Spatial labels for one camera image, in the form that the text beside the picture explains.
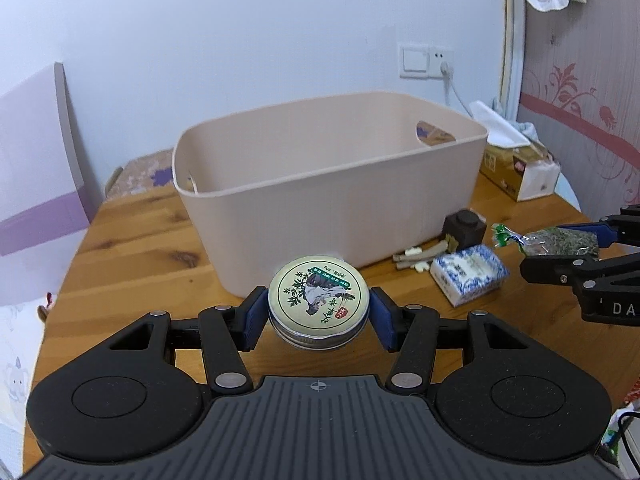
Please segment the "dried herb bag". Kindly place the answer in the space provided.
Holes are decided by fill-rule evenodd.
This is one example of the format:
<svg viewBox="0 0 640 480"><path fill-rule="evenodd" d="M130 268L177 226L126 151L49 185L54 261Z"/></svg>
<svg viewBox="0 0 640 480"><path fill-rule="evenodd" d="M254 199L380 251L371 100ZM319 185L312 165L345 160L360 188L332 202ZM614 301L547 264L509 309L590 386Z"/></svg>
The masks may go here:
<svg viewBox="0 0 640 480"><path fill-rule="evenodd" d="M491 231L497 247L515 244L526 257L597 257L600 252L597 235L586 231L554 226L528 234L518 234L502 223L493 224Z"/></svg>

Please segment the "beige plastic clips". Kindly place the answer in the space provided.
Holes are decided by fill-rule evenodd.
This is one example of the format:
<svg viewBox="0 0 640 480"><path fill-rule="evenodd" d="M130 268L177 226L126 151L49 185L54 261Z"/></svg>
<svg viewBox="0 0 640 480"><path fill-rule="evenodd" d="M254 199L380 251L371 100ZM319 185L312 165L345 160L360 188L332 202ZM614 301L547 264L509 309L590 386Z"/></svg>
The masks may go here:
<svg viewBox="0 0 640 480"><path fill-rule="evenodd" d="M392 260L397 270L416 269L418 272L428 269L431 262L442 255L451 254L459 248L459 243L450 235L446 235L429 248L410 247L402 254L393 255Z"/></svg>

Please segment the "black cube box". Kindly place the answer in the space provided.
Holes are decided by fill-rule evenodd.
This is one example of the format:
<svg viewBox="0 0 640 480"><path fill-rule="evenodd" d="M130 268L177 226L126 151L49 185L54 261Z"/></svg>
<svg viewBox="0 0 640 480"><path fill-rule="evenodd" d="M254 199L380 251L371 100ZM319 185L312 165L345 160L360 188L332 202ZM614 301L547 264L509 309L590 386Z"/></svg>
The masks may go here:
<svg viewBox="0 0 640 480"><path fill-rule="evenodd" d="M442 235L447 252L461 252L479 245L486 232L486 221L471 209L461 209L444 220Z"/></svg>

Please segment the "round illustrated tin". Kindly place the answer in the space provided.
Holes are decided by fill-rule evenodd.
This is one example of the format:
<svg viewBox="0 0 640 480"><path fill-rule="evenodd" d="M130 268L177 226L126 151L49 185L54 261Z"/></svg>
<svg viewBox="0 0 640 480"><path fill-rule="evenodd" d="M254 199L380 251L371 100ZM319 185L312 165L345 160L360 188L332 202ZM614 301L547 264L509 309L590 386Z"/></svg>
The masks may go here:
<svg viewBox="0 0 640 480"><path fill-rule="evenodd" d="M369 304L369 287L358 270L329 256L288 263L268 287L274 330L306 350L332 350L351 342L367 323Z"/></svg>

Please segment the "blue white porcelain-pattern box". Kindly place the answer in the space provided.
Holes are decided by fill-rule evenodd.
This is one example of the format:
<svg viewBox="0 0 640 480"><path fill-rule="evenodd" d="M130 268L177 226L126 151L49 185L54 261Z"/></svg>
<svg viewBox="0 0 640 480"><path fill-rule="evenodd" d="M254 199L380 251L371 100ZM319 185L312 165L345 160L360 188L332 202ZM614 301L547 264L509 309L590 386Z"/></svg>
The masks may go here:
<svg viewBox="0 0 640 480"><path fill-rule="evenodd" d="M498 256L484 244L435 258L430 273L453 307L500 288L510 275Z"/></svg>

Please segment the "gold tissue box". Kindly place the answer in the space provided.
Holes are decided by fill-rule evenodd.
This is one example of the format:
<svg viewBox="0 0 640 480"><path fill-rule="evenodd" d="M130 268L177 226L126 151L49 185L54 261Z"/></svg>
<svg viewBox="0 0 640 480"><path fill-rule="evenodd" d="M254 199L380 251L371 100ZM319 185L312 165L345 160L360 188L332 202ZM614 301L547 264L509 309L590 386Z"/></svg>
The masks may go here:
<svg viewBox="0 0 640 480"><path fill-rule="evenodd" d="M554 156L483 102L469 109L488 133L480 173L517 202L551 195L561 173Z"/></svg>

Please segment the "light blue blanket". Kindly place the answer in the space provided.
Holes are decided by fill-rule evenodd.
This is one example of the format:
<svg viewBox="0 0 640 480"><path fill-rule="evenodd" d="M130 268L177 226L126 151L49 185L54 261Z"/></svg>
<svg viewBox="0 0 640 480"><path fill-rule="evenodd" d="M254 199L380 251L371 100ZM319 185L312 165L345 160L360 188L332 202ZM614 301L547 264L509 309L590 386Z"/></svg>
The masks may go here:
<svg viewBox="0 0 640 480"><path fill-rule="evenodd" d="M514 122L514 128L518 130L529 141L539 142L537 129L532 122Z"/></svg>

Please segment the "beige plastic storage bin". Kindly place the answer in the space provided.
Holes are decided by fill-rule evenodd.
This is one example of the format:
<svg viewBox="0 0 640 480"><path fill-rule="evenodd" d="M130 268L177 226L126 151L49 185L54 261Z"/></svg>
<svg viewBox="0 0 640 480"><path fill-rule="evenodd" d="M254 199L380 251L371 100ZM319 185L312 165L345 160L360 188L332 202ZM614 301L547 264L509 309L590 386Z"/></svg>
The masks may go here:
<svg viewBox="0 0 640 480"><path fill-rule="evenodd" d="M367 266L471 200L486 129L393 92L261 107L186 130L174 185L219 281L243 297L314 255Z"/></svg>

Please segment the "floral patterned nightstand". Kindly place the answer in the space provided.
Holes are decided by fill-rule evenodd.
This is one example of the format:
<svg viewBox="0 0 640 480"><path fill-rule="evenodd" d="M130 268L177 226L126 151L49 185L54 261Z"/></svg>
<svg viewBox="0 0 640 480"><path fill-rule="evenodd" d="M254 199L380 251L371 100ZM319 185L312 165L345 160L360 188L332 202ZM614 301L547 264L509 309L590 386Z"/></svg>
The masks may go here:
<svg viewBox="0 0 640 480"><path fill-rule="evenodd" d="M171 184L171 156L171 150L163 150L117 167L105 185L105 199L116 200Z"/></svg>

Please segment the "purple white board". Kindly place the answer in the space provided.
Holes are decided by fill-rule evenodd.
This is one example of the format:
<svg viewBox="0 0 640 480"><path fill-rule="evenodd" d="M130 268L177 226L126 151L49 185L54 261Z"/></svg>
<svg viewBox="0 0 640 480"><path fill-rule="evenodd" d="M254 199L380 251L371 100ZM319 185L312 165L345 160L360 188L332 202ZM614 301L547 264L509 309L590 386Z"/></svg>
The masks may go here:
<svg viewBox="0 0 640 480"><path fill-rule="evenodd" d="M1 96L1 303L58 292L95 212L53 63Z"/></svg>

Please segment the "cream door frame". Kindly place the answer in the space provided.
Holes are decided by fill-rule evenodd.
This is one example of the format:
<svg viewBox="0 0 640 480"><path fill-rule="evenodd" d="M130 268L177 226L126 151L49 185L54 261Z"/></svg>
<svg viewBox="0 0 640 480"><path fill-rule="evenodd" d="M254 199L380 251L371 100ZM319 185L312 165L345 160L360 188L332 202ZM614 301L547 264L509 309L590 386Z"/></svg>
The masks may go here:
<svg viewBox="0 0 640 480"><path fill-rule="evenodd" d="M524 72L525 0L503 0L504 37L499 101L504 117L518 117Z"/></svg>

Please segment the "white wall switch socket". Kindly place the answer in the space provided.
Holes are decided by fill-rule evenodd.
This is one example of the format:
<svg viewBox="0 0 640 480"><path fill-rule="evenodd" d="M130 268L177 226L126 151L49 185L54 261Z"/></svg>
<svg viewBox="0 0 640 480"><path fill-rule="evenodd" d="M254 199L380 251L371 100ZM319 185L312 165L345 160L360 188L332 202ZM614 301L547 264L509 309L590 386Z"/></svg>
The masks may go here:
<svg viewBox="0 0 640 480"><path fill-rule="evenodd" d="M405 79L442 79L442 64L454 66L454 51L427 44L398 44L398 75Z"/></svg>

